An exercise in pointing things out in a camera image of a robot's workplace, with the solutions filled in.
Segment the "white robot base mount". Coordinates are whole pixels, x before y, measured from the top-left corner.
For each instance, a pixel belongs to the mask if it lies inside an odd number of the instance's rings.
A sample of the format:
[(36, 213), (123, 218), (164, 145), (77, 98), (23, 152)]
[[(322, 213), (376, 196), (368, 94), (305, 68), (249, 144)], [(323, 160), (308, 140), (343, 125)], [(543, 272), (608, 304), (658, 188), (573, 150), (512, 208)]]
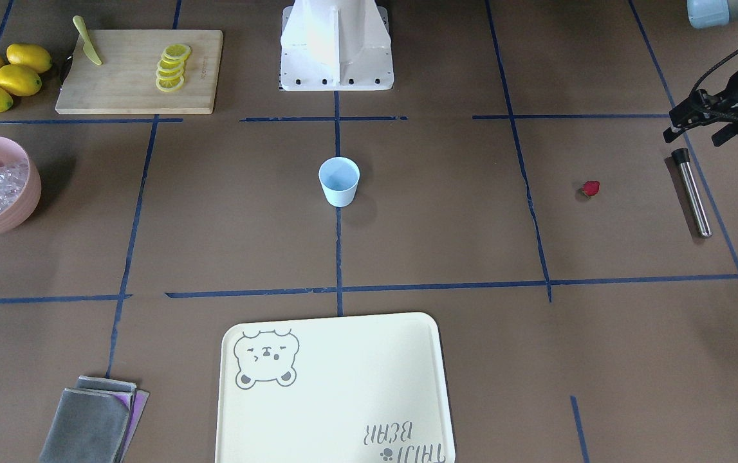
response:
[(282, 11), (281, 91), (393, 88), (389, 12), (375, 1), (295, 1)]

